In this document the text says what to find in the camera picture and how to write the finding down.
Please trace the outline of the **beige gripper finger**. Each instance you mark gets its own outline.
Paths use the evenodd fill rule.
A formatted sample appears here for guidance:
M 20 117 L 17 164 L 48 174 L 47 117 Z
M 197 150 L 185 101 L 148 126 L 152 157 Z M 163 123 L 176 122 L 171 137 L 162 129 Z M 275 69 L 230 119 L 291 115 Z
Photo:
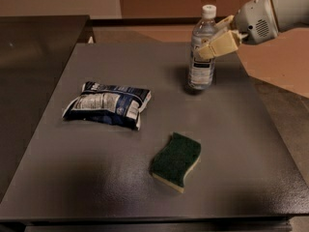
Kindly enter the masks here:
M 219 32 L 213 36 L 209 41 L 203 43 L 199 48 L 194 50 L 194 56 L 202 60 L 208 60 L 229 53 L 235 52 L 239 49 L 247 34 L 242 34 L 238 30 L 227 30 Z
M 231 30 L 234 28 L 234 17 L 228 15 L 215 24 L 217 30 Z

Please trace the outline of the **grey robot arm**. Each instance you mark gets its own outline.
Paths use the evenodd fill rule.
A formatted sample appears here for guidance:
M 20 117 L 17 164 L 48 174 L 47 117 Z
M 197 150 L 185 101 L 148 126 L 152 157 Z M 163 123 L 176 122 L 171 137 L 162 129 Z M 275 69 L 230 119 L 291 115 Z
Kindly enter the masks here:
M 261 44 L 309 22 L 309 0 L 251 0 L 216 24 L 218 32 L 195 50 L 202 59 Z

